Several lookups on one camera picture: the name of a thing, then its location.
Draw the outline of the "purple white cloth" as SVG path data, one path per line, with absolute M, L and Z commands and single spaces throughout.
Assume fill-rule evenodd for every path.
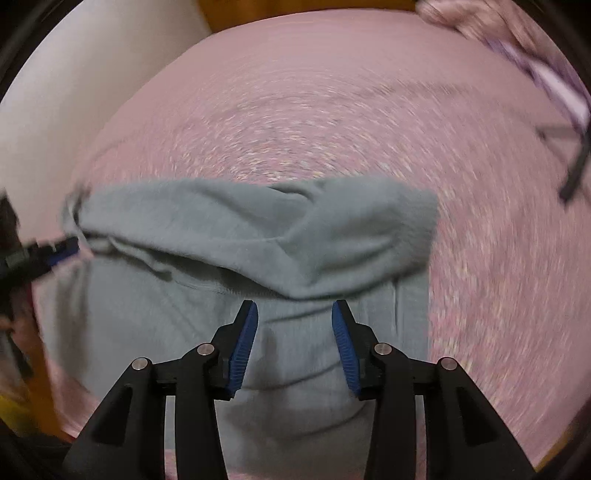
M 486 40 L 485 44 L 530 76 L 568 118 L 576 131 L 586 130 L 590 121 L 590 94 L 568 62 L 562 62 L 556 67 L 505 41 Z

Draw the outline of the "pink floral bed sheet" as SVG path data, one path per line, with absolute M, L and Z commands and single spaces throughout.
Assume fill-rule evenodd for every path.
M 145 84 L 73 193 L 344 177 L 432 192 L 423 359 L 456 357 L 539 462 L 590 390 L 590 195 L 560 202 L 577 143 L 536 133 L 562 122 L 509 61 L 416 15 L 287 16 L 215 34 Z

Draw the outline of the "pink quilted jacket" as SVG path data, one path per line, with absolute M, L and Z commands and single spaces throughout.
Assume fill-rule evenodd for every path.
M 510 0 L 419 1 L 416 12 L 423 20 L 456 29 L 470 39 L 504 41 L 546 63 L 566 60 L 541 26 Z

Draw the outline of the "wooden wardrobe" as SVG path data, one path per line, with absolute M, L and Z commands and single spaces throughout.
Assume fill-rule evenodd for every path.
M 198 0 L 214 33 L 250 22 L 309 11 L 386 9 L 415 11 L 413 0 Z

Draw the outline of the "black clothes hanger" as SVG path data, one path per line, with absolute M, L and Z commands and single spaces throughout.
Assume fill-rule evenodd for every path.
M 584 131 L 579 131 L 567 126 L 540 126 L 536 133 L 541 140 L 577 140 L 578 149 L 573 160 L 568 164 L 567 174 L 562 186 L 558 190 L 560 201 L 569 204 L 580 189 L 585 174 L 586 166 L 590 160 L 590 126 Z

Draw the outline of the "grey-blue fleece pants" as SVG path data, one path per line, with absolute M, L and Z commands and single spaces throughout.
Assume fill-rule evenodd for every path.
M 365 466 L 374 407 L 346 385 L 332 304 L 346 300 L 381 340 L 425 358 L 437 219 L 435 194 L 389 178 L 76 191 L 62 227 L 89 256 L 46 284 L 47 351 L 99 398 L 134 358 L 180 357 L 251 299 L 259 327 L 242 389 L 217 407 L 228 469 L 351 478 Z

